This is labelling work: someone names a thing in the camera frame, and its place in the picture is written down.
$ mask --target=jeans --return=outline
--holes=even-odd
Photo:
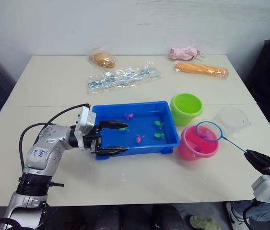
[[[232,202],[232,208],[237,218],[243,219],[243,211],[250,206],[249,200],[234,201]],[[252,218],[255,221],[269,221],[270,220],[270,204],[262,203],[258,207],[253,207],[247,212],[247,217]]]

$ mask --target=pink bucket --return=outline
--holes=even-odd
[[[208,158],[218,150],[218,141],[203,140],[196,132],[196,126],[189,126],[182,132],[181,144],[178,146],[179,154],[188,161]]]

